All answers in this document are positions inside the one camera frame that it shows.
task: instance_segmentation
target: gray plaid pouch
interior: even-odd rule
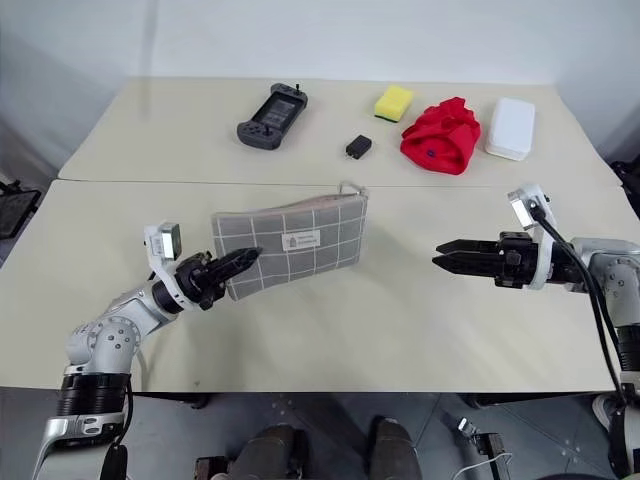
[[[344,193],[351,187],[356,193]],[[212,217],[216,254],[262,247],[247,271],[227,283],[239,300],[265,288],[354,265],[367,213],[366,189],[342,182],[338,194],[309,198],[277,208]]]

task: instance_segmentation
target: black chair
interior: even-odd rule
[[[0,240],[14,238],[22,226],[38,209],[38,190],[22,190],[20,182],[0,182]]]
[[[633,162],[613,162],[611,168],[622,181],[627,199],[640,218],[640,156]]]

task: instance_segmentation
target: white wall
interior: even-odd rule
[[[556,83],[609,156],[640,149],[638,52],[637,0],[3,0],[0,114],[59,167],[126,75]]]

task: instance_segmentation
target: yellow sponge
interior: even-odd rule
[[[397,85],[390,85],[384,95],[376,102],[376,117],[397,122],[409,107],[413,92]]]

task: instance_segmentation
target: white cable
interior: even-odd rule
[[[149,381],[149,367],[147,366],[147,361],[142,354],[142,350],[138,350],[136,352],[136,357],[138,360],[138,366],[140,367],[140,391],[146,392]]]
[[[497,459],[499,459],[500,457],[504,457],[504,456],[508,456],[509,457],[507,459],[507,465],[509,465],[509,463],[511,462],[511,457],[513,457],[513,453],[503,452],[500,455],[496,455],[495,457],[493,457],[493,458],[491,458],[489,460],[485,460],[484,462],[476,463],[475,465],[469,465],[468,467],[461,468],[460,470],[458,470],[458,473],[456,473],[453,477],[451,477],[451,480],[456,480],[456,478],[458,478],[462,473],[464,473],[464,472],[466,472],[468,470],[472,470],[474,468],[481,467],[482,465],[486,465],[488,463],[495,462]]]

